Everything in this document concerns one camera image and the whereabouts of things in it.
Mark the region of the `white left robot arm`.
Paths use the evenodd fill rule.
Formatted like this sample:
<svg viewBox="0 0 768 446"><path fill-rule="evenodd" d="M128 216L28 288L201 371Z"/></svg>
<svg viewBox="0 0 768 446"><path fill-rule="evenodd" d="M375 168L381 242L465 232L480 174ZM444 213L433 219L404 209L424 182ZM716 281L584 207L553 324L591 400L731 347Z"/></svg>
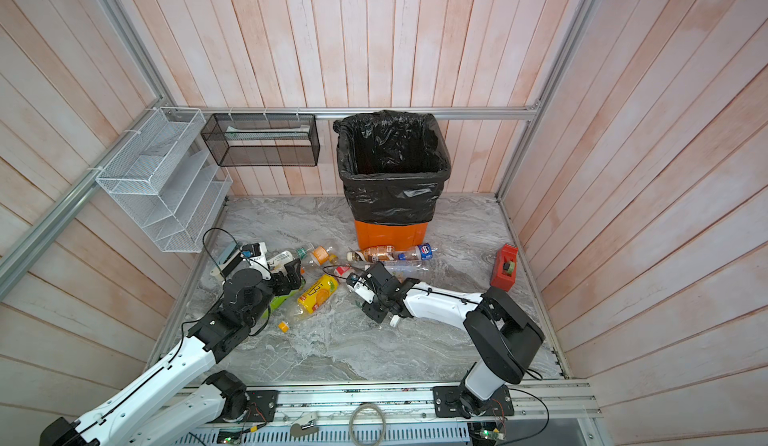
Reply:
<svg viewBox="0 0 768 446"><path fill-rule="evenodd" d="M258 268L234 272L222 295L179 343L150 369L98 407L68 421L57 418L40 435L43 445L165 445L199 425L248 417L247 388L234 374L211 375L186 400L168 401L266 326L272 300L298 290L301 262L269 276Z"/></svg>

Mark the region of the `yellow orange juice bottle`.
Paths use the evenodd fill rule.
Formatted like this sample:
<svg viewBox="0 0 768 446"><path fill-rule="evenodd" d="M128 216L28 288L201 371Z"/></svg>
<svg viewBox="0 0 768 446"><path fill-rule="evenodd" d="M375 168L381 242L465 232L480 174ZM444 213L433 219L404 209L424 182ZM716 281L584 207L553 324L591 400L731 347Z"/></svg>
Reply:
<svg viewBox="0 0 768 446"><path fill-rule="evenodd" d="M279 308L282 319L278 328L287 333L300 322L312 318L337 291L338 286L334 276L324 274L303 292L290 295Z"/></svg>

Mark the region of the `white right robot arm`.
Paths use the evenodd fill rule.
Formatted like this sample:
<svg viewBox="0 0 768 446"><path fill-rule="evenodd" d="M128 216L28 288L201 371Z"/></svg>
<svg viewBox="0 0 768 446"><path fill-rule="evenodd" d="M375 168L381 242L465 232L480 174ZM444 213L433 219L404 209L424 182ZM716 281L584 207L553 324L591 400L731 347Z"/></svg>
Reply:
<svg viewBox="0 0 768 446"><path fill-rule="evenodd" d="M484 293L437 288L416 278L397 279L376 262L350 274L348 287L370 319L428 319L465 331L479 360L456 386L433 388L435 415L472 419L513 412L505 397L519 384L544 343L538 324L509 296L491 286Z"/></svg>

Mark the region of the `green bottle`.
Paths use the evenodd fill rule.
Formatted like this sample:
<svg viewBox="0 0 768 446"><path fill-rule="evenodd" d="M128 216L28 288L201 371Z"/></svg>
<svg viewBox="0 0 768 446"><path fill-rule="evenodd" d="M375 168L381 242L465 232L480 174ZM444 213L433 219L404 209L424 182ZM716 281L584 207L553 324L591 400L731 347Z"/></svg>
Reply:
<svg viewBox="0 0 768 446"><path fill-rule="evenodd" d="M296 294L296 291L291 291L286 295L276 296L270 302L270 310L275 311L282 306L287 300L292 299Z"/></svg>

